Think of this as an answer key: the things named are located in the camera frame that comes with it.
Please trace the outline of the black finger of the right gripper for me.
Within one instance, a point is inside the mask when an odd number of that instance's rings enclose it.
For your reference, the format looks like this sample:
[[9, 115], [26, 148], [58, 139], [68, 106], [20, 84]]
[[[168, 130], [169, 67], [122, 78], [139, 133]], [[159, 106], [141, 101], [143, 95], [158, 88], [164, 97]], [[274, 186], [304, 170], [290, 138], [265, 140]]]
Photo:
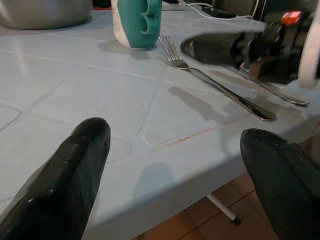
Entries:
[[191, 36], [180, 44], [180, 50], [207, 65], [239, 67], [245, 60], [245, 34], [203, 33]]

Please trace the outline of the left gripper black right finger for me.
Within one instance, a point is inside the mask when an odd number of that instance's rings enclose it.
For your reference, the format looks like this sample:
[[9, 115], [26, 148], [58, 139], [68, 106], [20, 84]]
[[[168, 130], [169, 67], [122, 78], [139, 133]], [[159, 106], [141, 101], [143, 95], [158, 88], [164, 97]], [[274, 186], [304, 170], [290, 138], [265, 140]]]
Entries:
[[279, 240], [320, 240], [320, 165], [297, 143], [257, 128], [241, 133], [240, 152]]

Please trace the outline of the stainless steel fork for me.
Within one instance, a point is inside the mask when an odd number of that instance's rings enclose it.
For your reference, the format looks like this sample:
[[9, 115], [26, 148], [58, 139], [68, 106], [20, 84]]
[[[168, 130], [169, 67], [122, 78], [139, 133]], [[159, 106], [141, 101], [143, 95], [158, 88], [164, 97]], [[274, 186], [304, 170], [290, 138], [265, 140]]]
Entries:
[[259, 106], [258, 104], [253, 103], [252, 101], [241, 97], [240, 95], [234, 93], [230, 89], [226, 88], [222, 84], [220, 84], [218, 81], [214, 80], [210, 76], [208, 76], [206, 73], [203, 71], [190, 67], [184, 60], [183, 58], [178, 54], [178, 51], [176, 49], [175, 44], [172, 42], [171, 38], [167, 35], [165, 36], [160, 36], [158, 38], [164, 52], [165, 56], [167, 58], [167, 62], [170, 66], [189, 72], [191, 74], [194, 74], [196, 76], [199, 76], [199, 79], [204, 81], [207, 85], [215, 88], [218, 90], [220, 93], [225, 95], [226, 97], [230, 98], [233, 100], [235, 103], [243, 107], [247, 112], [253, 114], [256, 116], [258, 119], [265, 121], [265, 122], [272, 122], [276, 120], [276, 114], [265, 109], [262, 106]]

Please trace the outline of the stainless steel bowl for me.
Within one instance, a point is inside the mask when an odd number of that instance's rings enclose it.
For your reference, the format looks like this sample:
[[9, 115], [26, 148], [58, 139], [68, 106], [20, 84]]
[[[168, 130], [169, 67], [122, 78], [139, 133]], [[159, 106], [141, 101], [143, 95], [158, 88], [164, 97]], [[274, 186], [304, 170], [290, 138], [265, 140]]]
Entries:
[[82, 24], [92, 0], [0, 0], [0, 27], [47, 30]]

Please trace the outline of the black flat device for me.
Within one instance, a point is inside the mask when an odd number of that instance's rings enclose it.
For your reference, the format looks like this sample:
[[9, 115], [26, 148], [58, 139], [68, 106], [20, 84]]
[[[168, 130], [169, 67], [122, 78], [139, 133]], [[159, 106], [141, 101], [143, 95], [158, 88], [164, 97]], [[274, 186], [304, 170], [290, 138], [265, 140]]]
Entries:
[[234, 13], [230, 13], [222, 9], [212, 8], [208, 6], [202, 6], [201, 10], [204, 13], [210, 15], [211, 17], [219, 18], [219, 19], [231, 19], [236, 17], [236, 14]]

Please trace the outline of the teal and white mug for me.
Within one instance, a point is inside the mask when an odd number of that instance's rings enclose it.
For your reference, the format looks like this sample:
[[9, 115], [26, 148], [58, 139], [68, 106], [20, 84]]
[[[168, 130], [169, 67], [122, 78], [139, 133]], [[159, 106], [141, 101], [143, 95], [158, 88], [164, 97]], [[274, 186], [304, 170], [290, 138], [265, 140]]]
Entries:
[[160, 36], [162, 0], [111, 0], [113, 32], [129, 49], [149, 49]]

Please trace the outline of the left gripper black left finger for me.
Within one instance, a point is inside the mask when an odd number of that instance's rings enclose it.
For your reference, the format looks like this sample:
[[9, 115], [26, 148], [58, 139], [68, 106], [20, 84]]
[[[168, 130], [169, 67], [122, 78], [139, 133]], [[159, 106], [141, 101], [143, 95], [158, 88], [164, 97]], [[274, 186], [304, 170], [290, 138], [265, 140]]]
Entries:
[[78, 124], [0, 214], [0, 240], [81, 240], [110, 145], [105, 119]]

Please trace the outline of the white table leg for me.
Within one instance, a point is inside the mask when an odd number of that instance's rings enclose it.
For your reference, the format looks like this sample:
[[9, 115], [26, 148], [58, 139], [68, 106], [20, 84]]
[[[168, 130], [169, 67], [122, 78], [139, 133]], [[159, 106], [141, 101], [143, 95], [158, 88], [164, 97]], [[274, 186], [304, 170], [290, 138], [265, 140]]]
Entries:
[[220, 209], [234, 224], [240, 225], [241, 220], [229, 210], [221, 201], [219, 201], [212, 193], [206, 196], [218, 209]]

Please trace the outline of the red orange object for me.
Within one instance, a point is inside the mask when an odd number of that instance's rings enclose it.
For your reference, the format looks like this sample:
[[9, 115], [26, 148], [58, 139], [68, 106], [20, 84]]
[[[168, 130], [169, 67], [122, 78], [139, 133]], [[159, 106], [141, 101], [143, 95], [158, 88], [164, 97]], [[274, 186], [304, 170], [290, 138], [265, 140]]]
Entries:
[[298, 10], [287, 11], [282, 15], [280, 22], [284, 26], [294, 26], [301, 20], [302, 15], [302, 12]]

